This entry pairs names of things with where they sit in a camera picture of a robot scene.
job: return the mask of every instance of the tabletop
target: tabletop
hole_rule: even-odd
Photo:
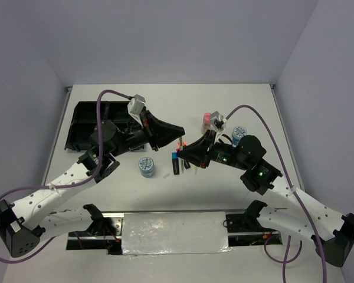
[[[46,174],[52,181],[68,169],[81,153],[64,150],[74,108],[79,101],[95,101],[105,89],[113,89],[146,99],[147,109],[160,120],[184,127],[183,140],[189,144],[202,136],[204,113],[219,111],[226,116],[234,107],[248,104],[264,117],[274,134],[287,170],[298,183],[293,159],[278,115],[277,106],[268,84],[132,84],[74,85],[64,113],[57,141]],[[103,101],[123,100],[106,94]],[[235,126],[243,126],[248,134],[257,136],[267,150],[264,158],[281,169],[273,144],[257,116],[249,110],[239,110],[227,123],[226,134]],[[227,210],[245,209],[257,193],[249,192],[239,180],[242,171],[215,164],[207,169],[193,168],[173,175],[171,153],[173,142],[158,152],[146,146],[145,152],[129,152],[117,158],[120,166],[95,187],[85,190],[60,207],[79,208],[95,204],[102,211],[156,210]],[[138,168],[142,157],[151,157],[156,173],[143,177]],[[57,237],[35,258],[10,265],[4,283],[9,282],[281,282],[281,265],[270,261],[261,246],[236,247],[230,252],[200,255],[110,256],[104,251],[66,251],[67,235]],[[284,246],[273,245],[270,252],[278,258]],[[297,247],[291,248],[291,256]],[[327,265],[328,282],[344,283],[339,268]],[[315,251],[303,247],[298,260],[288,265],[287,281],[321,282],[320,258]]]

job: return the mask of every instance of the gray wall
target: gray wall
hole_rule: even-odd
[[[306,189],[354,213],[354,0],[320,0],[277,83]],[[343,268],[354,283],[354,247]]]
[[[276,82],[317,0],[17,0],[65,85]]]
[[[0,0],[0,194],[40,183],[64,97],[16,7]],[[1,240],[0,254],[8,257]]]

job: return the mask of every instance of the black plastic container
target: black plastic container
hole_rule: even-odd
[[[101,119],[112,121],[121,131],[140,125],[129,115],[129,101],[102,101]],[[88,150],[91,147],[89,137],[97,125],[96,101],[81,101],[74,110],[70,131],[64,149],[74,151]]]

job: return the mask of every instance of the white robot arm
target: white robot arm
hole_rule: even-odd
[[[67,232],[89,231],[95,234],[103,228],[110,233],[116,232],[111,219],[105,218],[94,205],[62,212],[55,210],[108,177],[119,166],[116,156],[146,143],[157,151],[185,134],[182,127],[153,116],[146,109],[143,97],[134,96],[128,105],[129,114],[141,127],[131,132],[120,131],[111,121],[103,121],[100,127],[102,140],[98,132],[93,133],[90,137],[92,148],[60,177],[13,203],[5,199],[0,201],[0,236],[13,258],[29,253],[41,240]]]
[[[244,136],[236,147],[221,142],[219,138],[227,119],[218,112],[212,113],[210,120],[215,130],[208,130],[199,140],[185,146],[178,152],[178,157],[200,168],[208,167],[213,161],[245,170],[240,177],[245,187],[262,196],[245,211],[249,218],[253,218],[255,227],[275,229],[301,239],[315,247],[318,253],[321,243],[326,261],[334,266],[343,266],[354,244],[354,214],[343,215],[299,188],[286,186],[281,171],[263,159],[266,150],[255,136]],[[227,215],[227,227],[236,232],[236,227],[241,228],[242,225],[237,220],[242,218]]]

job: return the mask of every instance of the marker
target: marker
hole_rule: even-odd
[[[173,174],[179,175],[179,165],[178,165],[177,152],[172,152],[172,164],[173,164]]]
[[[183,166],[185,167],[185,169],[191,168],[190,163],[187,162],[186,160],[183,161]]]

